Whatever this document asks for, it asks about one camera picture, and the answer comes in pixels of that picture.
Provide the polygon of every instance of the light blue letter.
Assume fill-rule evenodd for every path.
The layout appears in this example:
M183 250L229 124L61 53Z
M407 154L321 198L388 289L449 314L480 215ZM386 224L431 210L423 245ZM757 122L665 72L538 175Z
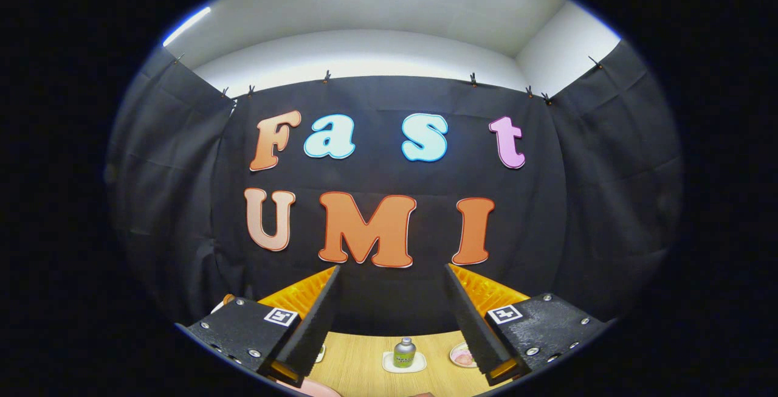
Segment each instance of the light blue letter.
M417 112L402 121L402 133L411 142L402 143L402 153L410 161L434 162L446 155L448 123L439 114Z
M332 128L322 131L327 125L332 125ZM356 149L356 145L351 142L354 121L344 114L321 117L314 122L311 129L316 132L308 136L303 145L303 150L309 157L331 156L333 159L344 159Z

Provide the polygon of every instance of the ceiling light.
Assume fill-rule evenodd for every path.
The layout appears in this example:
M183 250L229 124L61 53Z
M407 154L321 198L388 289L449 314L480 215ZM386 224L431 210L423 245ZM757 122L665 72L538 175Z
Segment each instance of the ceiling light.
M189 29L190 26L194 25L194 23L197 23L198 20L205 17L208 12L211 12L211 7L206 7L202 11L198 12L197 14L193 15L189 20L184 21L183 25L179 26L178 29L175 30L172 34L170 34L169 37L165 40L164 43L162 43L163 46L167 46L176 39L176 37L181 35L181 32L186 31Z

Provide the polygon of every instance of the pink letter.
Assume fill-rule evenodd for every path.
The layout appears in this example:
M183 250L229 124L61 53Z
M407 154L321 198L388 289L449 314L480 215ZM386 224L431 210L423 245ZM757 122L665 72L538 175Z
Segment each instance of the pink letter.
M522 138L522 129L514 126L510 117L500 117L490 123L489 131L497 133L497 154L506 167L518 169L525 166L525 155L516 153L514 142L514 137Z

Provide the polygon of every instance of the small bottle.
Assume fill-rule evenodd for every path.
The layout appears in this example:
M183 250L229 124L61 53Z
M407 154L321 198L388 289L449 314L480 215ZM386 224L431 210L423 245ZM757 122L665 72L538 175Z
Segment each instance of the small bottle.
M393 364L397 368L408 368L413 364L414 356L416 356L416 345L410 338L403 338L400 344L394 346Z

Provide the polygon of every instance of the orange letter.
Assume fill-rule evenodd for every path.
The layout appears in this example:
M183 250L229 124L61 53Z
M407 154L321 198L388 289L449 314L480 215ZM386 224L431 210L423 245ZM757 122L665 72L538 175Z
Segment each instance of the orange letter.
M494 210L494 201L486 198L464 198L456 203L462 214L462 239L459 251L451 258L453 264L476 264L486 261L489 253L484 250L486 222Z
M267 193L262 189L249 187L244 191L246 197L246 223L248 234L254 242L265 250L280 251L289 245L289 206L295 201L294 193L273 192L270 199L275 201L275 236L264 233L262 228L262 202Z
M376 266L407 268L413 264L408 255L408 221L416 208L416 200L403 195L389 195L378 205L370 222L366 223L354 198L343 192L327 192L319 197L327 209L325 249L319 251L323 261L343 263L348 255L341 249L344 237L351 255L362 264L373 245L378 250L370 259Z
M286 148L286 142L289 141L289 127L281 126L278 128L278 126L285 123L297 126L300 124L300 120L302 117L299 111L289 111L276 117L260 120L256 124L256 128L259 130L259 139L256 140L256 154L248 168L252 172L256 172L277 165L278 157L273 155L273 145L278 146L278 151L283 151Z

